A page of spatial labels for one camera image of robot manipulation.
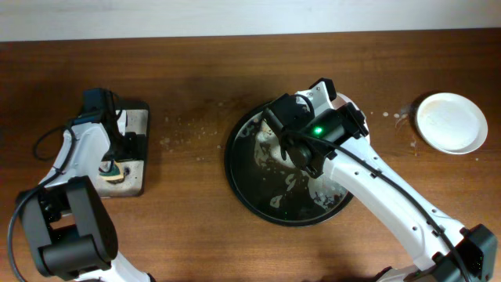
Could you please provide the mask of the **green yellow sponge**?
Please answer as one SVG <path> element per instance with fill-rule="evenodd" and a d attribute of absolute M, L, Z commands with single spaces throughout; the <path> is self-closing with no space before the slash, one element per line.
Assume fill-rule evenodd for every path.
<path fill-rule="evenodd" d="M 119 163 L 113 163 L 107 172 L 99 172 L 99 176 L 107 182 L 116 182 L 124 179 L 124 169 Z"/>

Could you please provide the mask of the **cream white plate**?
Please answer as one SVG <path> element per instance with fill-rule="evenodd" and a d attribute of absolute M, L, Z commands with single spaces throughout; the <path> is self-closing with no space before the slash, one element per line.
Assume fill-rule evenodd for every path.
<path fill-rule="evenodd" d="M 469 154 L 487 139 L 488 124 L 481 119 L 416 118 L 416 128 L 424 142 L 444 154 Z"/>

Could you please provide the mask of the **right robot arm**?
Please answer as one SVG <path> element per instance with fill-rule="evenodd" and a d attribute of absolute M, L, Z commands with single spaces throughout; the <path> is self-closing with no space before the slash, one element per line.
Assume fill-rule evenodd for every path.
<path fill-rule="evenodd" d="M 316 110 L 292 103 L 277 113 L 283 155 L 316 178 L 325 175 L 357 197 L 395 236 L 413 265 L 381 281 L 489 281 L 496 236 L 447 216 L 393 171 L 370 146 L 365 116 L 352 103 Z"/>

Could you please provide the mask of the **pink white plate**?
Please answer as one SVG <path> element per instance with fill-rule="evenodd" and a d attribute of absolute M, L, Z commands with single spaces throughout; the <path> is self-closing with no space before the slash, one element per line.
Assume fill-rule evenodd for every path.
<path fill-rule="evenodd" d="M 335 110 L 343 108 L 343 113 L 347 119 L 358 130 L 359 137 L 364 136 L 368 144 L 371 144 L 369 126 L 366 115 L 360 110 L 357 104 L 348 96 L 338 92 L 335 99 L 331 101 Z"/>

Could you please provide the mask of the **pale blue plate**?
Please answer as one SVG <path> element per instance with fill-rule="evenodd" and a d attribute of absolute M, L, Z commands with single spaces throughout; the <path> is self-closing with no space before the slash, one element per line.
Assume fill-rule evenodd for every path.
<path fill-rule="evenodd" d="M 446 154 L 469 154 L 479 149 L 488 136 L 488 122 L 481 109 L 451 92 L 423 99 L 416 109 L 415 122 L 424 141 Z"/>

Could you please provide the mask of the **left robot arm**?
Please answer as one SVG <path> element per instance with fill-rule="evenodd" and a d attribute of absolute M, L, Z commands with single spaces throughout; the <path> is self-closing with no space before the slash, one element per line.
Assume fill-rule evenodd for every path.
<path fill-rule="evenodd" d="M 20 222 L 38 272 L 65 281 L 151 281 L 118 250 L 117 232 L 95 187 L 110 139 L 103 125 L 65 128 L 47 176 L 18 196 Z"/>

